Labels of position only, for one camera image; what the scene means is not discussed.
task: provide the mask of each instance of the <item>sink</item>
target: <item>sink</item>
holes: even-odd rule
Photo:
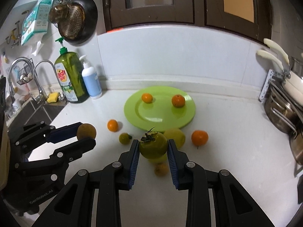
[[[20,126],[44,121],[50,125],[55,117],[65,107],[66,102],[46,103],[37,105],[34,101],[29,101],[22,107],[22,110],[16,115],[14,120],[8,126],[8,130],[14,130]]]

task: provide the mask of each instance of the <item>orange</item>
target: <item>orange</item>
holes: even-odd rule
[[[119,128],[119,126],[118,126],[118,122],[116,120],[110,120],[107,123],[107,129],[109,131],[116,132],[118,130],[118,128]]]
[[[208,134],[204,130],[195,130],[191,135],[191,141],[195,146],[205,145],[208,141]]]
[[[152,95],[150,93],[142,94],[141,99],[145,103],[152,103]]]
[[[172,105],[174,105],[174,107],[183,107],[185,105],[185,98],[182,95],[173,96]]]

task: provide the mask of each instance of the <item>wire basket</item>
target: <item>wire basket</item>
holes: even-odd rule
[[[25,63],[23,66],[24,67],[20,71],[18,71],[17,75],[17,83],[19,85],[26,84],[33,79],[33,74],[29,65]]]

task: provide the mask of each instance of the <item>kitchen counter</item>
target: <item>kitchen counter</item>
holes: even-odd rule
[[[97,129],[96,147],[70,163],[65,183],[80,169],[89,172],[103,169],[118,160],[130,146],[119,143],[119,134],[128,132],[140,139],[144,132],[125,118],[123,107],[134,90],[111,90],[97,99],[68,104],[52,122],[57,128],[76,122],[91,123]],[[276,129],[257,100],[210,94],[189,93],[196,103],[193,121],[182,131],[186,135],[181,148],[188,158],[204,169],[229,170],[265,211],[276,227],[285,227],[299,209],[295,160],[288,136]],[[107,122],[116,119],[121,130],[108,131]],[[209,141],[197,149],[191,133],[206,130]],[[54,149],[74,142],[44,144],[35,149],[29,160],[47,159]],[[186,222],[187,191],[178,191],[170,174],[159,178],[154,167],[140,157],[135,184],[129,192],[120,191],[122,226],[176,226]],[[95,223],[96,202],[93,208]]]

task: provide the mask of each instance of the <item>blue label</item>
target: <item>blue label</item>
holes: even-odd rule
[[[94,73],[87,77],[83,77],[83,80],[87,88],[87,92],[91,97],[95,97],[101,94],[102,89],[97,73]]]

